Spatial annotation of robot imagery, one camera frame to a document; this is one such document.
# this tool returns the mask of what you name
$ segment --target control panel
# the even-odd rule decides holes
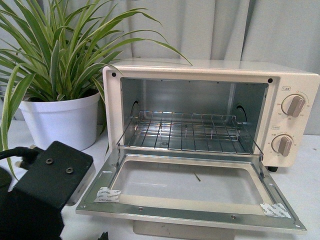
[[[294,163],[319,85],[316,80],[303,82],[295,76],[278,82],[262,149],[265,166],[289,167]]]

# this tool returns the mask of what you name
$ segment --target wire rack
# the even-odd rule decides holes
[[[255,142],[232,115],[140,111],[118,143],[123,147],[254,154]]]

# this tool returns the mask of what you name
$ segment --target sticker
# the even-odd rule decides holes
[[[282,91],[290,91],[291,87],[290,86],[283,86]]]
[[[121,194],[120,190],[110,190],[108,187],[101,187],[96,198],[95,203],[118,203],[119,196]]]
[[[264,215],[266,216],[275,217],[275,218],[288,218],[288,219],[291,218],[290,214],[281,203],[276,203],[273,205],[262,203],[260,204],[260,206],[262,208]]]

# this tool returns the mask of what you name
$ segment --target timer knob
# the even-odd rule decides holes
[[[298,117],[304,108],[306,100],[297,94],[288,96],[281,104],[282,111],[294,118]]]
[[[289,155],[293,139],[289,135],[279,135],[273,139],[271,146],[273,150],[286,157]]]

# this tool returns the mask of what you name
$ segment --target toaster oven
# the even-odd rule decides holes
[[[76,212],[184,239],[305,233],[266,167],[294,163],[319,75],[191,62],[133,58],[103,69],[108,158]]]

